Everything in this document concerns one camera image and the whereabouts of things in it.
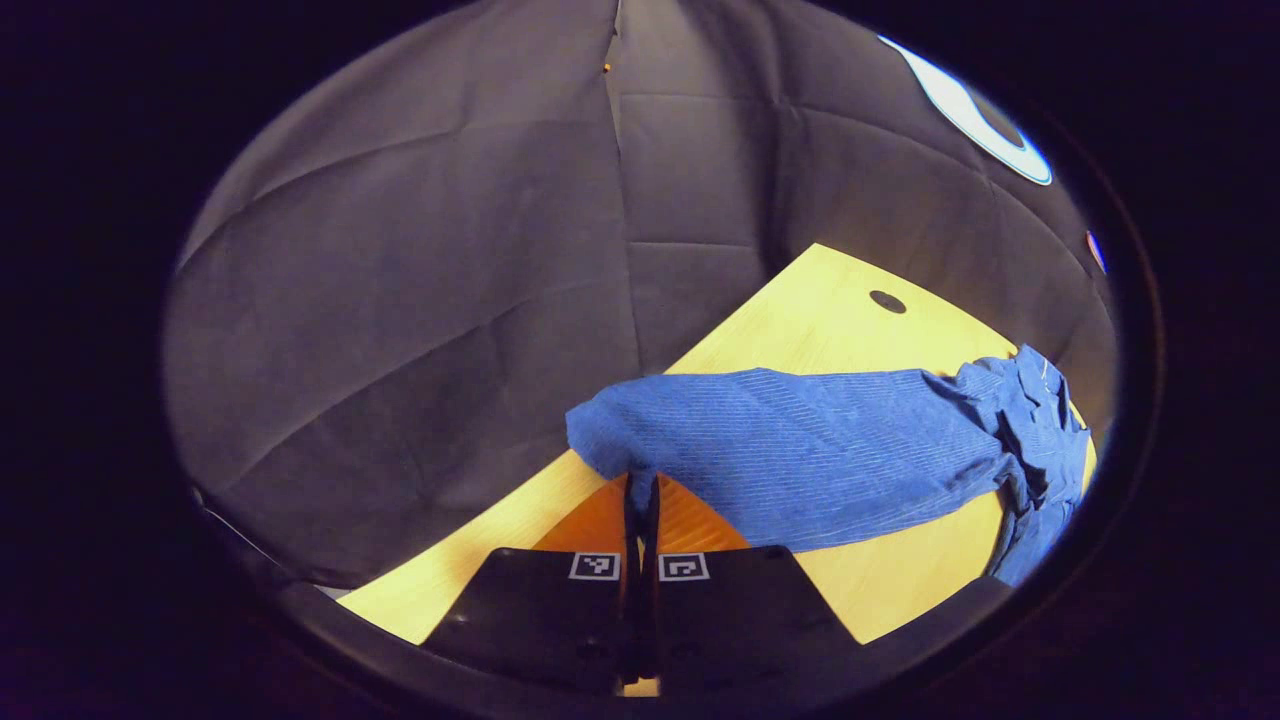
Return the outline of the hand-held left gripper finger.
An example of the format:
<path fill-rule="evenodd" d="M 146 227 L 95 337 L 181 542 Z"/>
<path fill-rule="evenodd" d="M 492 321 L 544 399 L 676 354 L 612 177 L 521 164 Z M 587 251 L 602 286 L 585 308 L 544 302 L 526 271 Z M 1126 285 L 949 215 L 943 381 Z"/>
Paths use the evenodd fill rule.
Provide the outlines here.
<path fill-rule="evenodd" d="M 530 550 L 493 550 L 421 646 L 493 676 L 618 694 L 634 678 L 641 577 L 628 489 L 617 477 Z"/>
<path fill-rule="evenodd" d="M 750 544 L 666 474 L 649 510 L 644 618 L 659 694 L 739 691 L 861 648 L 788 548 Z"/>

